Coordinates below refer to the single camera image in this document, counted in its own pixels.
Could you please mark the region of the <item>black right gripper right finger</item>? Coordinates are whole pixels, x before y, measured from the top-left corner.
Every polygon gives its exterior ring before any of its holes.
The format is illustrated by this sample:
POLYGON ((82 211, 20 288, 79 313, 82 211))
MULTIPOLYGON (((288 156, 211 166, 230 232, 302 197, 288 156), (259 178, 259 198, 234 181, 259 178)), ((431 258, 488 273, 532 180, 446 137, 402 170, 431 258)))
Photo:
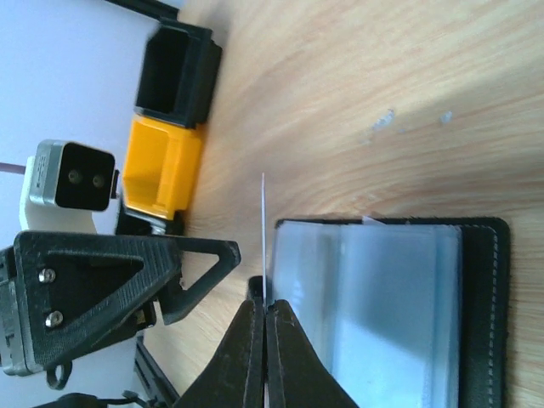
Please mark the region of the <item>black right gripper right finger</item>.
POLYGON ((356 407, 321 363, 291 305, 278 300, 265 315, 270 407, 356 407))

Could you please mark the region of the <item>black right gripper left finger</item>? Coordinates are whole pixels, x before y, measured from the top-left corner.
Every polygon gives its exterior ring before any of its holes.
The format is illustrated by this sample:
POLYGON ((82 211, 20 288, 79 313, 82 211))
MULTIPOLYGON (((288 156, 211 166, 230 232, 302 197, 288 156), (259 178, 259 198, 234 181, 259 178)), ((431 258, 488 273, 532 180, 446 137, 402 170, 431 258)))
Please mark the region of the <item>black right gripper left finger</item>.
POLYGON ((264 405, 264 307, 260 299, 241 304, 211 360, 174 405, 264 405))

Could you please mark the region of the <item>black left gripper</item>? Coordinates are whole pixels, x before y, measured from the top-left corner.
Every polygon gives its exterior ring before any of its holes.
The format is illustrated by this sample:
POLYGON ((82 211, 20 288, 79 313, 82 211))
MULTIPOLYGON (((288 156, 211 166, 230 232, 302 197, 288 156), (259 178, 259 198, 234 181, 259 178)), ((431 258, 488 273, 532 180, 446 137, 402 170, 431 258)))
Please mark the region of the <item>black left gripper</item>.
POLYGON ((73 360, 170 325, 241 261, 234 241, 27 230, 1 251, 1 367, 67 378, 73 360))

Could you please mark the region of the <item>black card holder wallet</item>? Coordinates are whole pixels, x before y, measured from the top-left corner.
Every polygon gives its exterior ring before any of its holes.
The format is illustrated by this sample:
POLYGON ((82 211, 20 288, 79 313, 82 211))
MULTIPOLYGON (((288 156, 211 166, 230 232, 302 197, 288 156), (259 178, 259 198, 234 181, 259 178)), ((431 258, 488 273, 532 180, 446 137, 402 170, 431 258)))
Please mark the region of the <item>black card holder wallet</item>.
POLYGON ((500 218, 284 218, 267 309, 356 407, 504 407, 510 264, 500 218))

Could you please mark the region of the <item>black VIP card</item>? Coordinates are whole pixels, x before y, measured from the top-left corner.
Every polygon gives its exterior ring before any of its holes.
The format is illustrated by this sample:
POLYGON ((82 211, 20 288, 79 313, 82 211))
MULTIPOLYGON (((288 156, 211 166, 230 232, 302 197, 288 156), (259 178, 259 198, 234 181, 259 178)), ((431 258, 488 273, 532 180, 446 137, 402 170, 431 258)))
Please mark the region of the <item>black VIP card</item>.
MULTIPOLYGON (((267 232, 266 232, 266 189, 265 173, 261 175, 261 247, 262 247, 262 289, 263 289, 263 309, 267 310, 267 232)), ((263 407, 269 408, 269 393, 267 374, 264 375, 263 386, 263 407)))

